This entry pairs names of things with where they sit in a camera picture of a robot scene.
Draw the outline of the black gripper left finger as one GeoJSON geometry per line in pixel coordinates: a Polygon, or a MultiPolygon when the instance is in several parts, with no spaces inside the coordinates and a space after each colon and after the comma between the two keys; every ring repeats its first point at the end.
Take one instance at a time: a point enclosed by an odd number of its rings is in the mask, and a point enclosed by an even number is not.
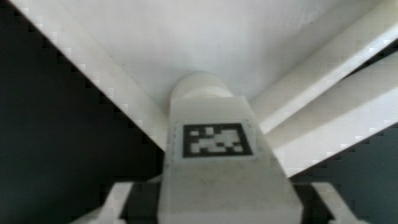
{"type": "Polygon", "coordinates": [[[160,182],[118,182],[105,203],[70,224],[159,224],[160,182]]]}

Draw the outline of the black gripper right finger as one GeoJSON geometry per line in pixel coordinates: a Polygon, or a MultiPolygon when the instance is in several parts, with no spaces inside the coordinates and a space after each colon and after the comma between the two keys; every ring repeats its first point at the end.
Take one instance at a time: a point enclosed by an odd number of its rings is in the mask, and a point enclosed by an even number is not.
{"type": "Polygon", "coordinates": [[[301,203],[297,224],[370,224],[356,216],[329,182],[295,183],[294,189],[301,203]]]}

